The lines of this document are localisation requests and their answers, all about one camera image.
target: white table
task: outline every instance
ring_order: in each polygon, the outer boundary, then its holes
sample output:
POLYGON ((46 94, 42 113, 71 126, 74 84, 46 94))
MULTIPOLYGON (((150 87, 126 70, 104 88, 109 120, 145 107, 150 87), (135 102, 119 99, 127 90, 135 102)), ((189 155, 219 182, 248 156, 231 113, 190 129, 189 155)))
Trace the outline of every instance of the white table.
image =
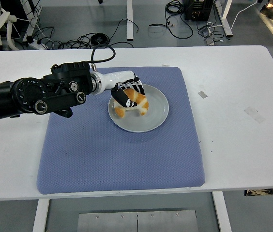
MULTIPOLYGON (((126 48, 116 52, 113 60, 97 64, 97 68, 170 65, 181 69, 201 141, 205 184, 42 195, 36 178, 48 115, 23 114, 0 120, 0 200, 197 191, 217 194, 223 190, 273 188, 273 59, 266 48, 126 48), (208 97, 203 99, 198 94, 201 91, 208 97)), ((91 50, 0 52, 0 82, 42 78, 50 74, 53 64, 89 60, 90 55, 91 50)), ((110 55, 111 51, 99 49, 95 58, 110 55)))

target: bread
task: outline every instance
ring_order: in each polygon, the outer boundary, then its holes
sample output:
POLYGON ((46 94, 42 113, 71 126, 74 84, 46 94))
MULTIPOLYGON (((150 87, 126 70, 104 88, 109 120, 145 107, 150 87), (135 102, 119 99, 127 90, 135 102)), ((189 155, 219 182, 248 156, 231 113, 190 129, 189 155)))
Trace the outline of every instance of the bread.
POLYGON ((114 101, 115 113, 119 117, 123 118, 123 117, 125 117, 126 110, 137 109, 137 110, 139 110, 141 116, 145 115, 147 113, 148 107, 149 107, 146 96, 136 92, 132 88, 124 89, 123 91, 128 96, 128 98, 130 100, 132 100, 133 102, 136 102, 137 105, 134 107, 123 107, 117 101, 114 101))

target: white plate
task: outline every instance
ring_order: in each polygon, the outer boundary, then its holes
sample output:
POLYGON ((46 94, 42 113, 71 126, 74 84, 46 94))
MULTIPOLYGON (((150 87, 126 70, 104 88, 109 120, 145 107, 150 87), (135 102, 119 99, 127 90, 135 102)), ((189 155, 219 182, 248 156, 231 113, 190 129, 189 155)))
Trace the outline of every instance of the white plate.
POLYGON ((128 110, 124 118, 120 118, 114 109, 114 98, 108 102, 108 113, 113 122, 129 132, 141 133, 159 127, 167 118, 169 104, 165 95, 153 86, 144 85, 146 98, 149 102, 148 112, 141 116, 138 110, 128 110))

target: blue padded mat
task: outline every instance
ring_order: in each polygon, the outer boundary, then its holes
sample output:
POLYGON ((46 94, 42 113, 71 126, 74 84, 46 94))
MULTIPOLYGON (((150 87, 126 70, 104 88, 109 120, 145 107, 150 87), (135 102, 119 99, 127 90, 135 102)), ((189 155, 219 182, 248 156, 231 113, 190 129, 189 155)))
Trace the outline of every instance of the blue padded mat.
POLYGON ((169 103, 164 123, 146 133, 119 128, 108 115, 109 91, 88 95, 85 104, 72 108, 71 118, 51 114, 37 178, 42 194, 204 184, 202 155, 181 70, 131 67, 98 71, 125 70, 164 93, 169 103))

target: shoe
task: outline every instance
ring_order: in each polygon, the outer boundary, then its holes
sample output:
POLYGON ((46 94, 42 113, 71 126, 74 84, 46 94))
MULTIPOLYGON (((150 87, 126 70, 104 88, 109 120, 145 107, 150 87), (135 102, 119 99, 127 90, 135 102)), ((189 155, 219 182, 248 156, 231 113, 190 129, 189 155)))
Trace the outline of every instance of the shoe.
POLYGON ((266 5, 264 5, 260 10, 260 13, 273 20, 273 7, 267 8, 266 5))

